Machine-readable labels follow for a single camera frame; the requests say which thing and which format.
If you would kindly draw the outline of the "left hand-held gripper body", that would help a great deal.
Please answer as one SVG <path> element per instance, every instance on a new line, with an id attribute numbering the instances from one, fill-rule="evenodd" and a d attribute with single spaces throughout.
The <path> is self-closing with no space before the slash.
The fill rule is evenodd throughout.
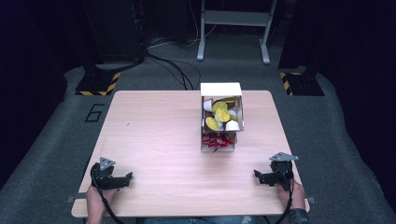
<path id="1" fill-rule="evenodd" d="M 101 157 L 99 162 L 96 162 L 90 171 L 92 186 L 97 189 L 108 190 L 109 185 L 114 182 L 123 182 L 122 177 L 114 177 L 112 175 L 115 162 Z"/>

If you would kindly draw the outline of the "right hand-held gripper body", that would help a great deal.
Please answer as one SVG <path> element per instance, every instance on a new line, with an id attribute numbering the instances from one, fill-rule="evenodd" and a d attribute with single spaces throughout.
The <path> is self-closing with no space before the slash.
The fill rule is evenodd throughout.
<path id="1" fill-rule="evenodd" d="M 290 180 L 294 178 L 292 162 L 297 160 L 299 160 L 298 156 L 284 152 L 278 152 L 272 156 L 270 158 L 270 167 L 273 172 L 273 180 L 270 186 L 279 184 L 283 190 L 288 191 L 290 189 Z"/>

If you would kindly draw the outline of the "person's left hand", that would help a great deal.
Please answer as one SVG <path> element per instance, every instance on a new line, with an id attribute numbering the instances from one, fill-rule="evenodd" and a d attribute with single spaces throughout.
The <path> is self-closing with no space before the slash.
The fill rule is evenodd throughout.
<path id="1" fill-rule="evenodd" d="M 104 190 L 102 194 L 107 202 L 111 203 L 117 192 L 118 191 L 116 189 L 108 189 Z M 103 214 L 106 211 L 105 204 L 103 203 L 103 199 L 100 196 L 97 188 L 89 186 L 88 190 L 86 191 L 86 200 L 87 209 L 90 214 Z"/>

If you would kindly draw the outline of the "person's right hand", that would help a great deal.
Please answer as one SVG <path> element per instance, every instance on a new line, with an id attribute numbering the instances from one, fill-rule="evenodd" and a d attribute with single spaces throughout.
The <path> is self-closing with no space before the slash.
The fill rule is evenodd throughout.
<path id="1" fill-rule="evenodd" d="M 290 181 L 290 186 L 292 193 L 283 190 L 283 188 L 280 185 L 276 186 L 280 201 L 284 206 L 287 206 L 289 198 L 292 198 L 290 210 L 292 209 L 305 210 L 306 206 L 305 206 L 304 187 L 300 183 L 296 182 L 294 179 Z"/>

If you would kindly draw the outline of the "pile of red packets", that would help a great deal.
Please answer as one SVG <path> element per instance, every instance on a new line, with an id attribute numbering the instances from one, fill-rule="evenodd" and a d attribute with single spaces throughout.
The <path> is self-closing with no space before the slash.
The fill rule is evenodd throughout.
<path id="1" fill-rule="evenodd" d="M 216 152 L 219 150 L 233 149 L 235 140 L 230 133 L 204 133 L 202 150 Z"/>

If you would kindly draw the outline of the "pile of coffee capsules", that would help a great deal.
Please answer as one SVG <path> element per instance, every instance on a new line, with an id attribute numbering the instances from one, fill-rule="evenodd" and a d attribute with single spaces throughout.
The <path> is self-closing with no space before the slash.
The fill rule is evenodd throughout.
<path id="1" fill-rule="evenodd" d="M 244 115 L 238 96 L 205 98 L 202 103 L 203 132 L 242 132 Z"/>

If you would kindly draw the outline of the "black striped stand base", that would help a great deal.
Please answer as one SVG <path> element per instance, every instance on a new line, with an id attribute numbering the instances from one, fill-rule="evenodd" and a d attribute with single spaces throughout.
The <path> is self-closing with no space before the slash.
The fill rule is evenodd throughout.
<path id="1" fill-rule="evenodd" d="M 83 66 L 85 74 L 76 87 L 76 95 L 109 95 L 120 77 L 119 69 L 102 69 L 94 65 Z"/>
<path id="2" fill-rule="evenodd" d="M 317 72 L 306 68 L 302 73 L 281 72 L 280 77 L 289 96 L 324 96 L 317 79 Z"/>

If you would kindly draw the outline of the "white two-tier organizer box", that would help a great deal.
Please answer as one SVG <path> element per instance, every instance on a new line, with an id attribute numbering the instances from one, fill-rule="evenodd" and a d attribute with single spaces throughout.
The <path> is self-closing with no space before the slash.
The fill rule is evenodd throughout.
<path id="1" fill-rule="evenodd" d="M 225 97 L 234 97 L 238 96 L 242 100 L 242 90 L 241 86 L 238 82 L 223 82 L 223 83 L 201 83 L 200 84 L 200 93 L 201 93 L 201 105 L 205 98 L 225 98 Z M 203 134 L 207 132 L 203 132 L 203 128 L 201 129 L 201 151 L 202 152 L 212 152 L 202 150 L 202 138 Z M 230 133 L 233 135 L 233 139 L 235 140 L 235 144 L 233 149 L 227 150 L 219 150 L 216 152 L 233 152 L 235 149 L 235 145 L 237 143 L 237 134 L 239 132 L 208 132 L 208 133 Z"/>

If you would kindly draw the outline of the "black cabinet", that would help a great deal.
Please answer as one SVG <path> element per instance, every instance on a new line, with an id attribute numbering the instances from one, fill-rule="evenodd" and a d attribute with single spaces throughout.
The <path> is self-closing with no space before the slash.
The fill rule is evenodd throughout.
<path id="1" fill-rule="evenodd" d="M 141 0 L 82 0 L 104 62 L 141 62 L 146 53 Z"/>

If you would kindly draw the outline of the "white metal desk frame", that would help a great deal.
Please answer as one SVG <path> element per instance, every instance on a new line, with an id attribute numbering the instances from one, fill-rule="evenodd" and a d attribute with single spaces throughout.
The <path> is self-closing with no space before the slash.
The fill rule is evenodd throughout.
<path id="1" fill-rule="evenodd" d="M 246 11 L 223 11 L 209 10 L 205 8 L 205 0 L 201 0 L 201 19 L 200 19 L 200 41 L 197 51 L 197 61 L 201 62 L 205 57 L 205 37 L 207 32 L 205 27 L 210 25 L 236 25 L 236 26 L 256 26 L 263 27 L 264 33 L 260 39 L 262 62 L 270 64 L 267 40 L 270 34 L 273 18 L 275 16 L 277 0 L 270 0 L 268 12 L 246 12 Z"/>

